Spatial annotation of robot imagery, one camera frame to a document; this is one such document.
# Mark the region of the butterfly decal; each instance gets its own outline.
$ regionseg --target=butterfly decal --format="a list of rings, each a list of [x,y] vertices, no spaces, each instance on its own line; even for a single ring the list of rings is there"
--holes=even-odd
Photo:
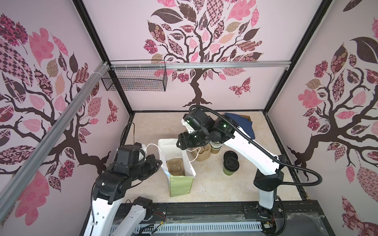
[[[241,86],[231,86],[229,89],[231,91],[234,91],[236,95],[240,97],[240,95],[244,92],[251,92],[251,86],[249,85],[251,83],[251,77],[246,79]]]
[[[110,115],[108,116],[108,119],[106,119],[106,124],[109,124],[110,122],[116,122],[117,121],[117,111],[119,108],[117,108],[116,105],[113,105],[113,102],[108,98],[109,108],[110,108]]]

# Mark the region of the white string handle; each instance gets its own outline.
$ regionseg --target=white string handle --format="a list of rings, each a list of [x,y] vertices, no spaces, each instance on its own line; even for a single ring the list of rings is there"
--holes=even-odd
[[[201,150],[201,147],[198,147],[198,148],[196,148],[196,149],[194,149],[194,150],[192,150],[192,151],[187,149],[187,151],[189,151],[189,152],[193,152],[193,151],[195,151],[195,150],[197,150],[197,149],[200,149],[200,150]],[[189,161],[189,163],[191,163],[191,162],[193,162],[193,161],[195,161],[195,160],[197,159],[198,154],[200,153],[200,150],[198,150],[198,152],[197,152],[197,156],[194,158],[194,160]]]

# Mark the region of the navy blue cloth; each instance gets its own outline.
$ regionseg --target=navy blue cloth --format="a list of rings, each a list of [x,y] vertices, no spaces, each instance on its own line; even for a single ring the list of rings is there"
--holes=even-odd
[[[236,121],[251,139],[255,139],[255,132],[253,132],[251,121],[237,114],[225,113],[225,115]]]

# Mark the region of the black cup lid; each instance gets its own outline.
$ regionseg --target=black cup lid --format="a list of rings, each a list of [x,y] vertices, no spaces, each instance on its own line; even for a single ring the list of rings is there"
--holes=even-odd
[[[237,154],[234,151],[225,152],[225,154],[223,155],[223,160],[225,160],[228,157],[234,157],[237,160]]]
[[[239,169],[239,162],[234,157],[228,157],[223,161],[223,166],[230,172],[235,172]]]

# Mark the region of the pink wall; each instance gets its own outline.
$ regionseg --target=pink wall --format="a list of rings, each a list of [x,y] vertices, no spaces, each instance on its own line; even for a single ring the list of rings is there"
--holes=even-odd
[[[182,63],[216,62],[226,57],[226,61],[234,61],[250,53],[259,61],[290,60],[321,1],[194,2],[95,0],[85,4],[111,60],[153,57]],[[164,11],[176,17],[171,18]],[[209,30],[195,29],[196,23],[201,26],[203,22],[209,23]],[[243,24],[247,28],[239,36]],[[255,36],[248,37],[253,31]],[[199,69],[192,78],[190,71],[177,71],[178,75],[183,73],[180,80],[172,77],[175,72],[168,71],[165,92],[126,91],[132,108],[186,110],[185,105],[206,104],[214,109],[263,109],[283,68],[244,68],[238,73]],[[203,77],[205,73],[212,77]]]
[[[3,189],[101,60],[71,1],[12,1],[1,14]],[[114,158],[128,117],[118,94],[100,82],[1,222],[1,234],[79,234],[92,184]]]
[[[292,162],[322,175],[306,191],[336,235],[378,232],[377,9],[335,1],[270,112]]]

